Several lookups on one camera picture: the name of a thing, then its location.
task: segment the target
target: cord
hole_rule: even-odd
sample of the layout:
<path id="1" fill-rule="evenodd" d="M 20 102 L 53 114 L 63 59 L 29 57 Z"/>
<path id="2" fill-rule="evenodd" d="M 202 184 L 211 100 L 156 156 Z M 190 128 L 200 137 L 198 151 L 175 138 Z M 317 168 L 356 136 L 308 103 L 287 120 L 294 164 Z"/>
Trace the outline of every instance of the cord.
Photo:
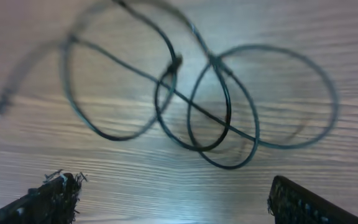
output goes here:
<path id="1" fill-rule="evenodd" d="M 60 60 L 60 78 L 62 81 L 62 86 L 64 89 L 64 92 L 66 94 L 66 97 L 68 101 L 71 104 L 71 107 L 74 109 L 75 113 L 78 115 L 80 119 L 89 127 L 91 130 L 93 130 L 96 134 L 99 136 L 106 138 L 111 141 L 128 141 L 134 138 L 139 137 L 141 134 L 145 133 L 147 130 L 151 128 L 151 126 L 158 122 L 161 125 L 162 130 L 165 132 L 165 134 L 174 142 L 176 142 L 178 145 L 189 149 L 191 151 L 198 152 L 202 158 L 204 158 L 206 161 L 208 161 L 210 164 L 222 168 L 222 169 L 238 169 L 242 166 L 246 165 L 248 162 L 250 162 L 255 155 L 258 145 L 270 147 L 274 149 L 299 149 L 302 147 L 310 146 L 318 141 L 320 141 L 322 138 L 324 138 L 330 130 L 334 127 L 337 117 L 339 114 L 339 98 L 336 93 L 335 87 L 333 82 L 329 79 L 328 74 L 317 64 L 315 64 L 311 59 L 308 57 L 298 54 L 292 50 L 280 48 L 280 47 L 274 47 L 270 45 L 241 45 L 238 47 L 234 47 L 232 49 L 229 49 L 219 55 L 215 55 L 210 51 L 208 46 L 206 45 L 205 41 L 203 40 L 200 32 L 195 27 L 195 25 L 186 17 L 184 16 L 178 9 L 169 6 L 169 7 L 163 7 L 164 9 L 170 11 L 172 14 L 176 15 L 180 20 L 182 20 L 191 30 L 192 34 L 200 44 L 200 47 L 203 49 L 203 52 L 208 57 L 208 63 L 198 76 L 195 86 L 193 87 L 193 90 L 191 92 L 190 98 L 185 97 L 183 94 L 181 94 L 179 91 L 176 90 L 177 86 L 177 71 L 180 68 L 180 65 L 182 63 L 182 57 L 181 55 L 177 55 L 174 51 L 173 45 L 170 42 L 167 35 L 164 33 L 164 31 L 159 28 L 159 26 L 151 21 L 148 17 L 141 14 L 140 12 L 133 9 L 130 5 L 125 3 L 121 0 L 111 0 L 112 2 L 117 3 L 120 7 L 122 7 L 125 11 L 127 11 L 132 17 L 142 21 L 145 25 L 149 26 L 151 29 L 156 31 L 159 36 L 164 40 L 166 43 L 168 50 L 170 51 L 170 56 L 172 59 L 171 64 L 167 67 L 167 69 L 161 74 L 160 78 L 155 78 L 152 75 L 143 72 L 142 70 L 133 67 L 132 65 L 129 65 L 128 63 L 125 63 L 124 61 L 120 60 L 113 54 L 109 53 L 107 50 L 104 50 L 102 47 L 98 46 L 97 44 L 94 44 L 88 40 L 84 40 L 79 38 L 79 33 L 87 26 L 87 23 L 89 22 L 89 19 L 92 18 L 94 14 L 100 13 L 102 10 L 104 10 L 106 7 L 104 4 L 96 3 L 95 5 L 88 8 L 85 12 L 80 14 L 79 18 L 77 19 L 76 23 L 72 26 L 71 30 L 69 31 L 67 37 L 63 42 L 60 44 L 60 51 L 61 51 L 61 60 Z M 98 127 L 96 127 L 88 118 L 88 116 L 85 114 L 85 112 L 80 108 L 78 105 L 78 102 L 75 100 L 75 92 L 71 88 L 71 59 L 72 59 L 72 52 L 75 45 L 82 45 L 85 47 L 88 47 L 92 50 L 95 50 L 96 52 L 101 53 L 102 55 L 106 56 L 107 58 L 110 58 L 112 61 L 118 63 L 119 65 L 123 66 L 124 68 L 131 70 L 132 72 L 138 74 L 141 77 L 144 77 L 156 84 L 155 91 L 154 91 L 154 109 L 155 109 L 155 115 L 149 119 L 149 121 L 136 133 L 134 133 L 131 136 L 113 136 L 110 134 L 106 134 L 102 130 L 100 130 Z M 299 60 L 300 62 L 304 63 L 306 66 L 310 67 L 312 70 L 314 70 L 323 80 L 323 83 L 326 85 L 329 95 L 331 97 L 332 103 L 331 103 L 331 117 L 329 120 L 329 124 L 325 129 L 317 135 L 315 138 L 310 139 L 309 141 L 299 143 L 299 144 L 291 144 L 291 145 L 281 145 L 281 144 L 273 144 L 267 141 L 263 141 L 260 139 L 260 126 L 259 126 L 259 118 L 257 113 L 257 108 L 254 104 L 254 101 L 247 91 L 246 87 L 240 82 L 240 80 L 235 76 L 233 71 L 223 62 L 223 58 L 236 54 L 238 52 L 245 52 L 245 51 L 264 51 L 264 52 L 275 52 L 278 54 L 284 54 L 287 55 L 295 60 Z M 194 97 L 196 95 L 197 89 L 206 74 L 206 71 L 208 69 L 212 68 L 221 84 L 221 88 L 223 89 L 225 101 L 226 101 L 226 115 L 225 120 L 221 120 L 215 116 L 213 116 L 211 113 L 203 109 L 201 106 L 197 105 L 193 102 Z M 246 97 L 247 101 L 249 102 L 249 106 L 252 110 L 252 115 L 254 117 L 254 125 L 255 125 L 255 133 L 254 137 L 246 134 L 237 128 L 231 126 L 231 98 L 229 94 L 229 90 L 227 88 L 226 82 L 224 81 L 223 73 L 225 73 L 229 78 L 232 78 L 235 83 L 239 86 L 239 88 L 242 90 L 244 96 Z M 167 78 L 171 78 L 172 81 L 170 83 L 166 83 L 165 80 Z M 4 90 L 2 91 L 0 95 L 0 114 L 3 114 L 6 111 L 6 106 L 9 104 L 10 95 L 15 93 L 16 91 L 10 91 L 10 90 L 16 90 L 18 86 L 18 82 L 12 84 L 11 82 L 8 82 L 5 86 Z M 162 105 L 159 102 L 158 96 L 160 88 L 164 87 L 168 90 L 167 95 L 165 96 Z M 163 112 L 167 109 L 170 100 L 172 99 L 173 95 L 176 95 L 180 97 L 182 100 L 184 100 L 186 103 L 188 103 L 187 108 L 187 116 L 186 116 L 186 124 L 187 124 L 187 130 L 189 137 L 191 139 L 191 144 L 185 143 L 180 138 L 175 136 L 168 126 L 165 124 L 165 121 L 163 119 Z M 215 122 L 219 123 L 220 125 L 224 126 L 224 129 L 221 133 L 221 135 L 213 142 L 212 144 L 208 146 L 202 146 L 195 138 L 192 128 L 191 128 L 191 111 L 192 108 L 197 109 L 201 113 L 205 114 L 210 119 L 214 120 Z M 247 156 L 245 160 L 240 162 L 237 165 L 234 166 L 224 166 L 222 164 L 219 164 L 212 159 L 210 159 L 204 152 L 210 151 L 220 145 L 224 138 L 226 137 L 228 131 L 233 131 L 236 134 L 249 139 L 253 141 L 253 146 L 251 149 L 251 152 Z"/>

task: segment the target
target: thin black wire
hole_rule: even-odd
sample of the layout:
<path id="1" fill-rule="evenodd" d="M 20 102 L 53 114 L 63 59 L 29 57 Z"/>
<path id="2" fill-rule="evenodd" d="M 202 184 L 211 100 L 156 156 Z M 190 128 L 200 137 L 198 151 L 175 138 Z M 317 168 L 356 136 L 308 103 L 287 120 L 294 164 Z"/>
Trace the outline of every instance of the thin black wire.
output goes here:
<path id="1" fill-rule="evenodd" d="M 128 4 L 124 3 L 123 1 L 119 1 L 119 0 L 112 0 L 112 1 L 118 3 L 118 5 L 120 5 L 130 15 L 132 15 L 136 19 L 142 21 L 144 24 L 150 26 L 154 31 L 156 31 L 161 36 L 161 38 L 165 41 L 165 43 L 170 51 L 172 63 L 162 73 L 160 78 L 157 79 L 157 78 L 153 77 L 152 75 L 149 75 L 148 73 L 145 73 L 145 72 L 139 70 L 138 68 L 135 68 L 132 65 L 129 65 L 128 63 L 123 62 L 122 60 L 115 57 L 113 54 L 109 53 L 107 50 L 104 50 L 102 47 L 100 47 L 90 41 L 80 39 L 78 37 L 78 34 L 83 29 L 85 29 L 88 19 L 90 17 L 92 17 L 94 14 L 97 14 L 100 11 L 104 10 L 105 5 L 97 3 L 80 15 L 77 22 L 73 25 L 73 27 L 69 31 L 67 38 L 60 45 L 60 50 L 62 53 L 62 58 L 61 58 L 61 63 L 60 63 L 60 78 L 62 80 L 64 92 L 67 96 L 68 101 L 71 104 L 71 107 L 74 109 L 76 114 L 84 121 L 85 125 L 87 125 L 90 129 L 92 129 L 96 134 L 100 135 L 101 137 L 106 138 L 111 141 L 127 141 L 130 139 L 134 139 L 134 138 L 140 136 L 141 134 L 145 133 L 148 129 L 151 128 L 151 126 L 156 121 L 158 121 L 160 123 L 163 131 L 167 134 L 167 136 L 170 139 L 172 139 L 173 141 L 175 141 L 177 144 L 179 144 L 180 146 L 182 146 L 186 149 L 192 150 L 192 151 L 199 152 L 200 155 L 205 160 L 207 160 L 210 164 L 212 164 L 216 167 L 219 167 L 222 169 L 238 169 L 238 168 L 246 165 L 249 161 L 251 161 L 254 154 L 256 153 L 256 150 L 257 150 L 257 147 L 259 144 L 262 146 L 271 147 L 274 149 L 299 149 L 301 147 L 310 146 L 310 145 L 318 142 L 319 140 L 324 138 L 328 134 L 328 132 L 330 132 L 330 130 L 332 130 L 332 128 L 334 127 L 335 122 L 338 117 L 338 113 L 339 113 L 338 95 L 335 91 L 335 87 L 334 87 L 332 81 L 328 77 L 328 74 L 321 67 L 319 67 L 317 64 L 315 64 L 312 60 L 310 60 L 308 57 L 298 54 L 298 53 L 288 50 L 288 49 L 283 49 L 280 47 L 273 47 L 273 46 L 269 46 L 269 45 L 242 45 L 242 46 L 234 47 L 233 49 L 227 50 L 220 55 L 214 55 L 210 51 L 208 46 L 206 45 L 206 43 L 203 40 L 202 36 L 200 35 L 198 29 L 195 27 L 195 25 L 189 19 L 187 19 L 178 9 L 176 9 L 174 7 L 171 7 L 171 6 L 163 7 L 164 9 L 170 11 L 172 14 L 176 15 L 179 19 L 181 19 L 189 27 L 189 29 L 191 30 L 193 35 L 196 37 L 201 48 L 203 49 L 204 53 L 206 54 L 206 56 L 209 59 L 209 62 L 207 63 L 207 65 L 204 67 L 204 69 L 202 70 L 202 72 L 200 73 L 200 75 L 197 78 L 195 86 L 191 92 L 190 98 L 187 98 L 183 94 L 181 94 L 180 92 L 178 92 L 176 90 L 177 71 L 178 71 L 179 66 L 181 65 L 181 56 L 176 55 L 176 53 L 173 49 L 173 45 L 170 42 L 167 35 L 164 33 L 164 31 L 162 31 L 153 21 L 148 19 L 145 15 L 137 12 L 135 9 L 131 8 Z M 91 120 L 87 117 L 87 115 L 84 113 L 84 111 L 82 111 L 82 109 L 78 105 L 77 101 L 75 100 L 75 92 L 71 88 L 71 58 L 72 58 L 72 53 L 73 53 L 73 47 L 75 45 L 82 45 L 82 46 L 88 47 L 92 50 L 95 50 L 95 51 L 101 53 L 102 55 L 110 58 L 111 60 L 118 63 L 119 65 L 123 66 L 124 68 L 131 70 L 135 74 L 140 75 L 141 77 L 144 77 L 144 78 L 156 83 L 156 87 L 155 87 L 155 91 L 154 91 L 155 115 L 152 118 L 150 118 L 150 120 L 138 132 L 134 133 L 131 136 L 112 136 L 110 134 L 106 134 L 105 132 L 103 132 L 102 130 L 97 128 L 91 122 Z M 329 94 L 332 99 L 332 103 L 331 103 L 332 114 L 331 114 L 328 126 L 323 130 L 322 133 L 320 133 L 315 138 L 313 138 L 307 142 L 303 142 L 303 143 L 299 143 L 299 144 L 292 144 L 292 145 L 273 144 L 270 142 L 260 140 L 259 118 L 258 118 L 257 109 L 254 104 L 254 101 L 253 101 L 252 97 L 250 96 L 249 92 L 247 91 L 247 89 L 245 88 L 245 86 L 239 81 L 239 79 L 235 76 L 235 74 L 231 71 L 231 69 L 223 62 L 224 57 L 234 55 L 238 52 L 251 51 L 251 50 L 268 51 L 268 52 L 275 52 L 275 53 L 279 53 L 279 54 L 285 54 L 291 58 L 294 58 L 294 59 L 297 59 L 297 60 L 303 62 L 305 65 L 307 65 L 308 67 L 313 69 L 322 78 L 324 84 L 327 86 L 327 88 L 329 90 Z M 199 105 L 197 105 L 196 103 L 193 102 L 194 97 L 197 92 L 197 89 L 198 89 L 206 71 L 208 69 L 210 69 L 211 67 L 215 71 L 215 74 L 221 84 L 221 87 L 222 87 L 222 90 L 223 90 L 223 93 L 225 96 L 225 100 L 226 100 L 226 115 L 225 115 L 224 121 L 213 116 L 211 113 L 207 112 L 205 109 L 203 109 L 202 107 L 200 107 Z M 243 94 L 245 95 L 247 101 L 249 102 L 249 106 L 252 110 L 252 115 L 254 117 L 254 125 L 255 125 L 255 136 L 254 137 L 250 136 L 250 135 L 248 135 L 248 134 L 246 134 L 230 125 L 230 123 L 231 123 L 231 99 L 230 99 L 230 94 L 229 94 L 229 90 L 227 88 L 226 82 L 224 81 L 223 73 L 225 73 L 228 77 L 232 78 L 235 81 L 235 83 L 240 87 L 240 89 L 242 90 Z M 16 82 L 12 81 L 12 79 L 14 79 L 15 75 L 12 75 L 12 77 L 13 78 L 11 78 L 10 81 L 8 81 L 6 87 L 4 88 L 4 91 L 2 91 L 2 94 L 1 94 L 0 114 L 2 114 L 5 111 L 4 108 L 9 103 L 8 102 L 9 98 L 10 98 L 9 95 L 16 92 L 16 90 L 18 89 L 18 86 L 19 86 L 18 81 L 16 81 Z M 172 82 L 170 85 L 164 82 L 164 80 L 167 77 L 172 77 Z M 165 96 L 162 106 L 160 107 L 158 94 L 159 94 L 159 90 L 160 90 L 161 86 L 168 89 L 168 94 Z M 165 122 L 163 120 L 162 114 L 167 109 L 169 102 L 172 99 L 172 96 L 174 94 L 179 96 L 181 99 L 183 99 L 185 102 L 188 103 L 186 121 L 187 121 L 188 134 L 191 139 L 192 145 L 187 144 L 187 143 L 183 142 L 180 138 L 176 137 L 169 130 L 168 126 L 165 124 Z M 210 119 L 212 119 L 215 122 L 219 123 L 220 125 L 224 126 L 224 130 L 222 131 L 220 137 L 218 137 L 214 143 L 212 143 L 208 146 L 202 146 L 196 140 L 196 138 L 192 132 L 192 129 L 191 129 L 191 109 L 192 108 L 196 108 L 198 111 L 205 114 Z M 254 142 L 254 145 L 253 145 L 252 150 L 251 150 L 250 154 L 248 155 L 248 157 L 241 163 L 234 165 L 234 166 L 224 166 L 224 165 L 218 164 L 217 162 L 210 159 L 204 153 L 204 152 L 210 151 L 210 150 L 214 149 L 215 147 L 217 147 L 218 145 L 220 145 L 222 143 L 222 141 L 224 140 L 224 138 L 226 137 L 229 130 L 234 131 L 238 135 Z"/>

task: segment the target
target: cable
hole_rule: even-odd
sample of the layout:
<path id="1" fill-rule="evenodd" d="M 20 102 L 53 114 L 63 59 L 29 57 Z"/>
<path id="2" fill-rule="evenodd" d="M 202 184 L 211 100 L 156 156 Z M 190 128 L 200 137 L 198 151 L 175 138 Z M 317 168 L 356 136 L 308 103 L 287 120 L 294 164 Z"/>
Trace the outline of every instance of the cable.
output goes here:
<path id="1" fill-rule="evenodd" d="M 109 53 L 107 50 L 104 50 L 102 47 L 100 47 L 88 40 L 84 40 L 84 39 L 81 39 L 78 37 L 80 32 L 86 28 L 87 23 L 89 22 L 90 19 L 92 19 L 93 15 L 100 13 L 102 10 L 104 10 L 106 8 L 106 5 L 104 5 L 103 3 L 100 3 L 100 2 L 96 3 L 95 5 L 88 8 L 85 12 L 80 14 L 78 19 L 76 20 L 76 23 L 70 29 L 67 37 L 60 44 L 60 51 L 61 51 L 61 55 L 62 55 L 61 60 L 60 60 L 60 78 L 62 81 L 62 86 L 63 86 L 64 92 L 66 94 L 66 97 L 67 97 L 68 101 L 70 102 L 71 107 L 74 109 L 75 113 L 78 115 L 78 117 L 80 119 L 83 120 L 83 122 L 85 123 L 85 125 L 87 125 L 87 127 L 92 129 L 99 136 L 106 138 L 108 140 L 111 140 L 111 141 L 128 141 L 128 140 L 134 139 L 136 137 L 139 137 L 141 134 L 145 133 L 148 129 L 150 129 L 151 126 L 155 122 L 158 121 L 159 124 L 161 125 L 162 130 L 165 132 L 165 134 L 170 139 L 172 139 L 172 141 L 176 142 L 180 146 L 182 146 L 186 149 L 189 149 L 191 151 L 199 152 L 202 158 L 204 158 L 206 161 L 208 161 L 210 164 L 212 164 L 216 167 L 219 167 L 222 169 L 238 169 L 238 168 L 241 168 L 242 166 L 246 165 L 249 161 L 252 160 L 254 154 L 257 151 L 258 145 L 262 145 L 262 146 L 270 147 L 270 148 L 274 148 L 274 149 L 299 149 L 301 147 L 310 146 L 310 145 L 318 142 L 319 140 L 324 138 L 328 134 L 328 132 L 330 132 L 330 130 L 332 130 L 332 128 L 334 127 L 334 125 L 337 121 L 338 113 L 339 113 L 338 95 L 336 93 L 333 82 L 328 77 L 328 74 L 320 66 L 315 64 L 308 57 L 298 54 L 298 53 L 288 50 L 288 49 L 283 49 L 280 47 L 273 47 L 270 45 L 241 45 L 238 47 L 234 47 L 230 50 L 227 50 L 219 55 L 215 55 L 212 53 L 212 51 L 210 51 L 210 49 L 206 45 L 206 43 L 203 40 L 198 29 L 195 27 L 195 25 L 189 19 L 186 18 L 186 16 L 184 16 L 178 9 L 172 7 L 171 5 L 168 5 L 167 3 L 162 2 L 162 1 L 157 1 L 157 3 L 159 4 L 158 6 L 161 6 L 163 9 L 168 10 L 169 12 L 171 12 L 172 14 L 177 16 L 177 18 L 179 18 L 182 22 L 184 22 L 188 26 L 189 30 L 191 30 L 192 34 L 194 35 L 194 37 L 200 44 L 200 47 L 202 48 L 203 52 L 208 57 L 207 65 L 204 67 L 204 69 L 201 71 L 200 75 L 198 76 L 197 81 L 196 81 L 196 83 L 193 87 L 193 90 L 191 92 L 190 98 L 187 98 L 183 94 L 181 94 L 179 91 L 176 90 L 177 71 L 182 63 L 182 57 L 175 53 L 175 51 L 173 49 L 173 45 L 170 42 L 167 35 L 164 33 L 164 31 L 161 28 L 159 28 L 159 26 L 156 23 L 154 23 L 149 18 L 147 18 L 145 15 L 141 14 L 140 12 L 138 12 L 135 9 L 133 9 L 132 7 L 130 7 L 130 5 L 126 4 L 124 1 L 121 1 L 121 0 L 111 0 L 111 1 L 117 3 L 125 11 L 127 11 L 132 17 L 142 21 L 145 25 L 149 26 L 151 29 L 156 31 L 159 34 L 159 36 L 161 36 L 161 38 L 166 43 L 166 45 L 170 51 L 172 62 L 167 67 L 167 69 L 161 74 L 160 78 L 155 78 L 152 75 L 145 73 L 142 70 L 135 68 L 132 65 L 129 65 L 128 63 L 123 62 L 122 60 L 120 60 L 119 58 L 114 56 L 113 54 Z M 75 45 L 82 45 L 82 46 L 88 47 L 96 52 L 99 52 L 102 55 L 106 56 L 107 58 L 110 58 L 112 61 L 123 66 L 124 68 L 131 70 L 135 74 L 137 74 L 141 77 L 144 77 L 156 84 L 155 91 L 154 91 L 155 115 L 153 117 L 151 117 L 149 119 L 149 121 L 138 132 L 134 133 L 131 136 L 112 136 L 110 134 L 106 134 L 105 132 L 103 132 L 102 130 L 97 128 L 90 121 L 90 119 L 87 117 L 87 115 L 84 113 L 84 111 L 80 108 L 77 101 L 75 100 L 75 92 L 71 88 L 71 59 L 72 59 L 72 51 L 73 51 L 73 48 Z M 250 96 L 249 92 L 247 91 L 247 89 L 245 88 L 245 86 L 235 76 L 233 71 L 223 62 L 223 58 L 225 58 L 225 57 L 234 55 L 238 52 L 252 51 L 252 50 L 275 52 L 278 54 L 287 55 L 293 59 L 303 62 L 305 65 L 307 65 L 312 70 L 314 70 L 322 78 L 324 84 L 326 85 L 327 89 L 329 90 L 329 94 L 332 99 L 332 103 L 331 103 L 332 114 L 331 114 L 328 126 L 322 131 L 322 133 L 320 133 L 315 138 L 313 138 L 309 141 L 299 143 L 299 144 L 292 144 L 292 145 L 273 144 L 273 143 L 270 143 L 267 141 L 260 140 L 259 118 L 258 118 L 257 108 L 254 104 L 254 101 L 253 101 L 252 97 Z M 214 70 L 214 72 L 221 84 L 223 93 L 224 93 L 224 97 L 225 97 L 225 101 L 226 101 L 226 115 L 225 115 L 224 121 L 213 116 L 211 113 L 209 113 L 208 111 L 203 109 L 201 106 L 199 106 L 193 102 L 194 97 L 197 92 L 197 89 L 198 89 L 204 75 L 210 68 L 212 68 Z M 254 137 L 231 126 L 231 114 L 232 114 L 231 98 L 230 98 L 230 94 L 229 94 L 229 90 L 227 88 L 226 82 L 224 81 L 223 73 L 225 73 L 229 78 L 232 78 L 235 81 L 235 83 L 242 90 L 244 96 L 246 97 L 247 101 L 249 102 L 249 106 L 252 110 L 252 115 L 254 117 L 254 125 L 255 125 Z M 168 77 L 172 78 L 172 81 L 169 84 L 165 82 L 165 80 Z M 9 91 L 9 90 L 16 90 L 18 88 L 17 86 L 19 84 L 15 83 L 13 85 L 14 87 L 11 87 L 11 85 L 13 85 L 12 82 L 8 82 L 6 87 L 4 88 L 4 90 L 1 93 L 0 114 L 3 114 L 5 112 L 5 110 L 6 110 L 5 107 L 6 107 L 6 105 L 9 104 L 10 95 L 14 94 L 14 92 L 16 92 L 16 91 Z M 165 99 L 163 100 L 162 105 L 160 106 L 158 95 L 159 95 L 161 86 L 166 88 L 168 90 L 168 93 L 165 96 Z M 180 138 L 175 136 L 170 131 L 168 126 L 165 124 L 165 121 L 163 119 L 163 116 L 162 116 L 163 112 L 167 109 L 173 95 L 180 97 L 182 100 L 184 100 L 186 103 L 188 103 L 186 124 L 187 124 L 188 134 L 191 139 L 191 144 L 185 143 Z M 224 129 L 223 129 L 221 135 L 217 138 L 217 140 L 215 140 L 215 142 L 213 142 L 212 144 L 210 144 L 208 146 L 202 146 L 196 140 L 196 138 L 193 134 L 193 131 L 191 129 L 191 110 L 192 110 L 192 108 L 197 109 L 198 111 L 200 111 L 201 113 L 203 113 L 207 117 L 209 117 L 210 119 L 212 119 L 215 122 L 219 123 L 220 125 L 224 126 Z M 247 158 L 245 160 L 243 160 L 241 163 L 234 165 L 234 166 L 221 165 L 221 164 L 213 161 L 212 159 L 210 159 L 204 153 L 204 152 L 210 151 L 210 150 L 214 149 L 215 147 L 217 147 L 218 145 L 220 145 L 223 142 L 223 140 L 226 137 L 229 130 L 234 131 L 238 135 L 254 142 L 251 152 L 249 153 Z"/>

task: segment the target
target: brown wooden tabletop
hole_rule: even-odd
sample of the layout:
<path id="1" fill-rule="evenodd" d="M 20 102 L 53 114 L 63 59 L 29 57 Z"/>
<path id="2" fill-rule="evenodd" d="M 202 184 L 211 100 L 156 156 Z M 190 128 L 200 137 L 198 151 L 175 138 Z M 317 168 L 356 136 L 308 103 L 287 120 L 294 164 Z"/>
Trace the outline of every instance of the brown wooden tabletop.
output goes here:
<path id="1" fill-rule="evenodd" d="M 297 150 L 259 146 L 238 170 L 218 169 L 176 145 L 159 124 L 141 137 L 112 142 L 89 130 L 67 102 L 58 74 L 57 50 L 40 60 L 21 83 L 0 119 L 0 207 L 39 187 L 57 169 L 88 174 L 77 223 L 273 223 L 267 197 L 275 175 L 284 175 L 358 216 L 358 1 L 182 0 L 170 1 L 196 25 L 216 53 L 241 44 L 270 44 L 312 58 L 335 82 L 341 112 L 322 141 Z M 38 45 L 62 39 L 92 1 L 0 0 L 0 91 L 15 64 Z M 150 16 L 183 56 L 178 87 L 189 96 L 206 63 L 189 30 L 166 11 L 134 6 Z M 97 15 L 82 33 L 117 57 L 156 77 L 170 62 L 163 40 L 122 9 Z M 331 112 L 319 76 L 282 55 L 249 52 L 225 61 L 252 95 L 261 138 L 291 144 L 320 133 Z M 77 47 L 73 83 L 81 106 L 111 134 L 130 134 L 154 114 L 155 84 L 102 55 Z M 248 102 L 227 78 L 232 125 L 251 135 Z M 195 101 L 224 118 L 225 102 L 209 71 Z M 164 113 L 171 130 L 190 142 L 187 104 L 175 96 Z M 202 144 L 222 127 L 193 110 L 192 127 Z M 208 155 L 222 164 L 245 158 L 252 142 L 229 132 Z"/>

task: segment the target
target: wood grain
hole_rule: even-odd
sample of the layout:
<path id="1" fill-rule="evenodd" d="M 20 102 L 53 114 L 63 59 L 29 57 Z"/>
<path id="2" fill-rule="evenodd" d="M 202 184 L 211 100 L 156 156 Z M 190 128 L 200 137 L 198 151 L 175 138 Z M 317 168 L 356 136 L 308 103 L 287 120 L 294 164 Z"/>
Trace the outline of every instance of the wood grain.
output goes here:
<path id="1" fill-rule="evenodd" d="M 57 169 L 88 174 L 77 223 L 273 223 L 266 199 L 275 175 L 284 175 L 358 216 L 358 1 L 262 0 L 171 1 L 199 28 L 207 44 L 222 52 L 240 44 L 268 43 L 310 56 L 335 81 L 341 96 L 336 129 L 307 149 L 259 147 L 248 166 L 217 169 L 197 153 L 169 140 L 159 125 L 128 142 L 92 133 L 75 116 L 58 79 L 57 51 L 29 73 L 14 105 L 0 120 L 0 207 L 38 187 Z M 61 38 L 85 0 L 0 0 L 0 88 L 9 71 L 33 48 Z M 177 18 L 136 4 L 166 31 L 184 58 L 178 90 L 189 96 L 206 59 Z M 121 10 L 95 18 L 83 36 L 119 58 L 155 75 L 167 66 L 163 41 Z M 153 115 L 154 84 L 101 55 L 78 47 L 75 90 L 84 110 L 103 130 L 131 133 Z M 331 103 L 321 80 L 299 62 L 281 55 L 249 52 L 225 59 L 249 89 L 259 112 L 262 139 L 282 144 L 318 134 Z M 253 133 L 249 106 L 227 80 L 233 125 Z M 209 71 L 196 101 L 224 116 L 224 98 Z M 188 139 L 187 105 L 174 98 L 164 114 L 172 131 Z M 222 127 L 192 112 L 197 138 L 207 144 Z M 234 164 L 251 142 L 229 133 L 213 159 Z"/>

